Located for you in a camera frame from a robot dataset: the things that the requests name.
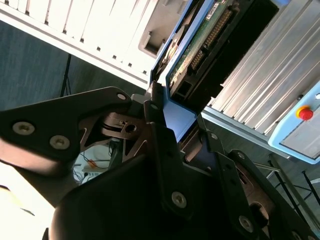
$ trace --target green circuit board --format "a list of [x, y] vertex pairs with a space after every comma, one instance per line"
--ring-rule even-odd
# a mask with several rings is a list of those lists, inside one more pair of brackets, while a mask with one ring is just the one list
[[215, 2], [212, 5], [210, 11], [206, 15], [201, 26], [191, 40], [189, 46], [173, 69], [169, 79], [170, 86], [172, 86], [177, 81], [178, 75], [182, 73], [190, 64], [196, 66], [197, 63], [201, 60], [201, 46], [207, 42], [209, 42], [209, 44], [212, 43], [212, 41], [214, 40], [214, 36], [217, 36], [219, 30], [223, 27], [224, 23], [228, 20], [229, 16], [232, 13], [227, 9], [227, 6], [230, 6], [233, 1], [234, 0], [224, 0], [221, 2]]

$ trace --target light blue panel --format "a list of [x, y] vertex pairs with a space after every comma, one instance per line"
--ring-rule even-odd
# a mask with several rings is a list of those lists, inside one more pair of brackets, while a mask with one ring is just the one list
[[296, 116], [296, 112], [300, 107], [307, 105], [314, 112], [320, 107], [320, 99], [316, 99], [317, 94], [320, 94], [320, 81], [279, 122], [268, 141], [270, 146], [310, 164], [316, 164], [320, 162], [320, 157], [317, 159], [312, 159], [311, 157], [282, 145], [281, 142], [303, 122], [303, 120], [297, 118]]

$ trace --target red emergency stop button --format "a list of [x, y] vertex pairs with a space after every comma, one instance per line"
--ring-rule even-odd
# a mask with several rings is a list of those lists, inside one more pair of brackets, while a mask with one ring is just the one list
[[314, 116], [314, 112], [308, 106], [302, 106], [296, 111], [296, 116], [303, 121], [308, 121]]

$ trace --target screw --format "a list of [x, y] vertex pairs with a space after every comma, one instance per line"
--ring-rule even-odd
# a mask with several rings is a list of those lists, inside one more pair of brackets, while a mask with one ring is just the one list
[[218, 140], [217, 135], [215, 135], [214, 133], [211, 133], [211, 137], [212, 137], [213, 139], [215, 139], [215, 140]]
[[300, 94], [299, 96], [296, 97], [296, 99], [297, 99], [298, 101], [300, 101], [303, 97], [304, 97], [304, 95], [303, 95], [303, 94]]
[[121, 93], [118, 93], [117, 97], [120, 98], [121, 100], [126, 100], [126, 96]]
[[185, 196], [178, 191], [174, 191], [171, 195], [172, 202], [181, 209], [187, 206], [187, 200]]
[[238, 152], [238, 156], [242, 159], [245, 159], [245, 155], [243, 155], [241, 152]]
[[292, 231], [292, 235], [296, 240], [302, 240], [302, 238], [299, 236], [299, 234], [296, 233], [295, 231]]
[[254, 226], [252, 225], [252, 223], [249, 221], [248, 218], [246, 218], [245, 216], [239, 216], [239, 222], [247, 232], [249, 233], [254, 232]]
[[35, 131], [35, 127], [26, 121], [19, 121], [16, 122], [13, 126], [12, 126], [12, 130], [19, 135], [30, 135]]
[[158, 110], [158, 107], [157, 107], [156, 105], [154, 105], [154, 104], [151, 104], [151, 107], [152, 107], [153, 109], [155, 109], [155, 110]]
[[69, 148], [70, 141], [65, 136], [55, 135], [52, 138], [50, 138], [50, 145], [54, 149], [65, 150], [65, 149]]

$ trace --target blue frame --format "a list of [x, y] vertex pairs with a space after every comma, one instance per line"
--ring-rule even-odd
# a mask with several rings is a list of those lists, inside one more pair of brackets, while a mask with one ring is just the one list
[[[163, 73], [160, 75], [158, 83], [162, 84], [164, 87], [164, 104], [163, 104], [163, 113], [165, 122], [168, 128], [172, 129], [175, 134], [175, 138], [178, 141], [181, 140], [181, 138], [184, 136], [184, 134], [188, 131], [188, 129], [192, 126], [192, 124], [197, 119], [197, 114], [181, 104], [173, 101], [170, 98], [170, 91], [169, 91], [169, 78], [170, 75], [174, 69], [174, 67], [179, 62], [181, 56], [187, 49], [190, 41], [192, 40], [193, 36], [196, 34], [199, 26], [203, 22], [204, 18], [207, 16], [209, 10], [211, 9], [212, 5], [214, 4], [215, 0], [205, 0], [203, 5], [201, 6], [199, 12], [197, 13], [196, 17], [194, 18], [191, 26], [187, 30], [183, 40], [181, 41], [178, 49], [176, 50], [175, 54], [171, 58], [170, 62], [166, 66]], [[156, 64], [152, 68], [152, 70], [155, 69], [157, 63], [165, 53], [165, 49], [167, 49], [168, 45], [170, 44], [170, 41], [173, 39], [173, 36], [175, 35], [175, 32], [177, 31], [180, 23], [183, 20], [183, 17], [187, 13], [188, 8], [190, 7], [192, 3], [192, 0], [189, 0], [178, 23], [174, 27], [170, 37], [166, 41], [164, 47], [162, 48], [161, 52], [159, 53]]]
[[279, 122], [273, 131], [268, 143], [270, 146], [279, 149], [293, 157], [296, 157], [309, 164], [320, 162], [320, 156], [316, 159], [305, 156], [293, 149], [290, 149], [280, 144], [303, 120], [297, 118], [297, 110], [305, 105], [308, 105], [311, 110], [315, 111], [320, 107], [320, 100], [316, 99], [316, 95], [320, 93], [320, 81], [290, 110], [290, 112]]

